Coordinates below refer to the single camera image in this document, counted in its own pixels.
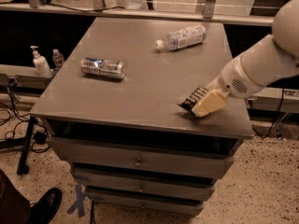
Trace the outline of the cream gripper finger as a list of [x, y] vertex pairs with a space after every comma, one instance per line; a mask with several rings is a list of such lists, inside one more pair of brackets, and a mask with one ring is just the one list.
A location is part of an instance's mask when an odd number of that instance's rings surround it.
[[192, 113], [196, 117], [201, 118], [224, 108], [227, 104], [228, 101], [222, 92], [211, 90], [194, 106]]

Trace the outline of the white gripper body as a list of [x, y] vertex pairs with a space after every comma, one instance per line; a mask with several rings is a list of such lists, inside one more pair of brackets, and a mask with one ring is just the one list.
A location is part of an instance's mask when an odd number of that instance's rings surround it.
[[248, 98], [261, 91], [263, 86], [249, 78], [242, 65], [241, 57], [237, 56], [221, 69], [206, 88], [210, 91], [219, 91], [224, 97]]

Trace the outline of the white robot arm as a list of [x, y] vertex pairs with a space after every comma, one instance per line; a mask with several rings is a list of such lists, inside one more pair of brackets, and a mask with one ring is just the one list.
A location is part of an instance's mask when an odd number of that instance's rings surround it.
[[284, 5], [272, 33], [228, 62], [195, 100], [191, 112], [204, 117], [224, 108], [230, 97], [248, 98], [267, 85], [299, 75], [299, 0]]

